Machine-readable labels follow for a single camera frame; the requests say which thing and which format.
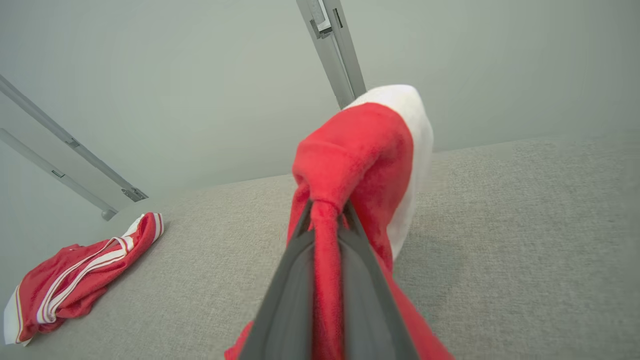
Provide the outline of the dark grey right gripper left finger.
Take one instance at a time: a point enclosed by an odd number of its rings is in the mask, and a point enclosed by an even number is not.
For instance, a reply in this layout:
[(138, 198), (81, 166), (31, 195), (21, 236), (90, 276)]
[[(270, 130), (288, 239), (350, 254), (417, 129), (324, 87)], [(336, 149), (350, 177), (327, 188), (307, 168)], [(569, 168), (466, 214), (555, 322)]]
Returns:
[(313, 358), (314, 233), (307, 202), (247, 336), (240, 360)]

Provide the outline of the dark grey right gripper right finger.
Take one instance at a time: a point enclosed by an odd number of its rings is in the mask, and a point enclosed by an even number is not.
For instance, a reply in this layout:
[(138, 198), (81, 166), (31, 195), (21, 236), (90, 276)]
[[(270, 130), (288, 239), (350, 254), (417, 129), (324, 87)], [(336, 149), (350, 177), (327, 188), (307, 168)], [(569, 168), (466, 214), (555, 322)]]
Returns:
[(354, 205), (340, 225), (343, 325), (348, 360), (418, 360), (419, 354), (394, 300)]

